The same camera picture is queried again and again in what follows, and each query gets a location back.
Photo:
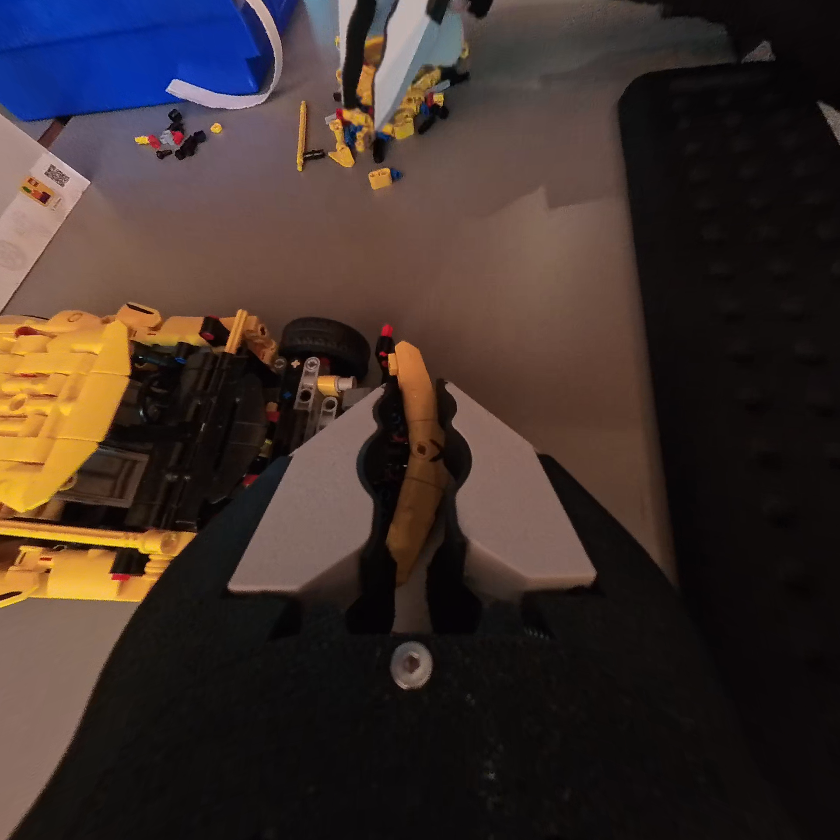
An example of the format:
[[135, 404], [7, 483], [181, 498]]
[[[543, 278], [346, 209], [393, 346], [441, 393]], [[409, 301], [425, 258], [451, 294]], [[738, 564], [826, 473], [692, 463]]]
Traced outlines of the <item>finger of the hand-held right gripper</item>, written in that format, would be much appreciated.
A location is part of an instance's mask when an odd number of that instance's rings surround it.
[[373, 79], [373, 121], [383, 130], [420, 69], [451, 67], [464, 42], [461, 14], [450, 1], [398, 1], [385, 21], [384, 48]]
[[385, 2], [338, 1], [340, 84], [344, 109], [371, 110], [358, 92], [364, 68], [366, 40], [376, 21], [382, 21]]

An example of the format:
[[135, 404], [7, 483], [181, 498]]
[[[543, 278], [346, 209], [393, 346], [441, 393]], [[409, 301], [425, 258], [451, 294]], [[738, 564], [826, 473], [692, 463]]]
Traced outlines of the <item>yellow toy brick car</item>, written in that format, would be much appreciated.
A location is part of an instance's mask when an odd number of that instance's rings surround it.
[[328, 318], [275, 340], [253, 313], [2, 317], [2, 606], [141, 603], [270, 467], [381, 385], [395, 386], [395, 513], [408, 582], [448, 483], [419, 350]]

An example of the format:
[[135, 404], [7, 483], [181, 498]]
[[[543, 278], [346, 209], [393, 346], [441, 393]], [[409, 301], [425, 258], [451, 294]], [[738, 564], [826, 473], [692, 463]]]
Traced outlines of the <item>yellow axle brick, black pin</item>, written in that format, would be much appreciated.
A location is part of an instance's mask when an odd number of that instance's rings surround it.
[[324, 159], [327, 153], [323, 149], [309, 149], [308, 147], [308, 103], [301, 101], [299, 108], [298, 134], [297, 134], [297, 152], [296, 152], [296, 167], [297, 171], [302, 173], [305, 164], [310, 161], [319, 161]]

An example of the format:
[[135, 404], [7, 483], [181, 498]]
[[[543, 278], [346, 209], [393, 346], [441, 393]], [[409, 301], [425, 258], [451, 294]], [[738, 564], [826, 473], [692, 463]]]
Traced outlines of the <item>scattered red black brick pieces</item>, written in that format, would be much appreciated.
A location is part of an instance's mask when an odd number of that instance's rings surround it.
[[158, 134], [142, 134], [133, 138], [133, 142], [142, 149], [152, 150], [159, 161], [184, 161], [192, 158], [210, 136], [224, 131], [220, 122], [213, 122], [206, 129], [194, 132], [186, 131], [186, 121], [182, 111], [173, 108], [166, 114], [167, 125]]

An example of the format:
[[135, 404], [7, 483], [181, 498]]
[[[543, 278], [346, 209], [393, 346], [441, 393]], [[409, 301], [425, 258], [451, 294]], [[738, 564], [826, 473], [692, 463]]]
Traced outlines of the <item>blue plastic storage bin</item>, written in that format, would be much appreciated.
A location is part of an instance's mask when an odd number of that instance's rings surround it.
[[[298, 2], [265, 3], [283, 35]], [[272, 61], [245, 2], [1, 2], [1, 102], [23, 121], [187, 102], [172, 79], [254, 94]]]

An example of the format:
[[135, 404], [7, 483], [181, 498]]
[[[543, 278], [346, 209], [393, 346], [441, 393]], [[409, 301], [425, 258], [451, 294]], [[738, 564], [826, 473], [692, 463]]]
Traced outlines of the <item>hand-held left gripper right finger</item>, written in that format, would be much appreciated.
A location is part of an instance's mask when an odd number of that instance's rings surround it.
[[451, 382], [439, 380], [436, 395], [450, 483], [427, 567], [435, 633], [474, 633], [496, 602], [590, 588], [594, 564], [537, 449]]

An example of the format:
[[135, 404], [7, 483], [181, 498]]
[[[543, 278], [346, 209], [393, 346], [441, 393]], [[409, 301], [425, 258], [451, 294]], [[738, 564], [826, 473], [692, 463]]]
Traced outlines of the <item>pile of small bricks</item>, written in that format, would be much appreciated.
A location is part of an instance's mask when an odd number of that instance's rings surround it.
[[326, 118], [335, 139], [335, 149], [329, 152], [329, 158], [349, 169], [363, 155], [371, 154], [375, 168], [369, 172], [368, 180], [371, 189], [375, 191], [403, 177], [397, 169], [384, 166], [390, 145], [414, 135], [425, 134], [436, 123], [447, 120], [449, 108], [445, 102], [446, 90], [470, 78], [467, 69], [470, 47], [468, 40], [462, 38], [454, 65], [422, 65], [390, 121], [385, 122], [381, 129], [374, 130], [373, 82], [382, 61], [383, 48], [382, 35], [365, 41], [364, 58], [356, 86], [358, 106], [344, 108], [342, 93], [337, 91], [333, 97], [339, 106], [334, 114]]

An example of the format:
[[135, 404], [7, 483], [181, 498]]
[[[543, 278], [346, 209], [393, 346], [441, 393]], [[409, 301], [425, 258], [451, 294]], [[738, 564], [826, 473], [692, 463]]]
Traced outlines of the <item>white car instruction manual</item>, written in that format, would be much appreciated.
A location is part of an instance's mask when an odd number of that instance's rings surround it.
[[90, 181], [1, 117], [1, 309], [35, 266]]

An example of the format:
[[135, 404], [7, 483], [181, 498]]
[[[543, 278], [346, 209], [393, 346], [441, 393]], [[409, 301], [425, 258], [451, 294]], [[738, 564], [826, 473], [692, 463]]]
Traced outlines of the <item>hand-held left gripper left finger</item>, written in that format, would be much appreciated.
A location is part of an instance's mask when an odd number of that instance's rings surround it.
[[396, 387], [381, 385], [289, 457], [227, 588], [336, 606], [351, 632], [387, 634], [395, 510]]

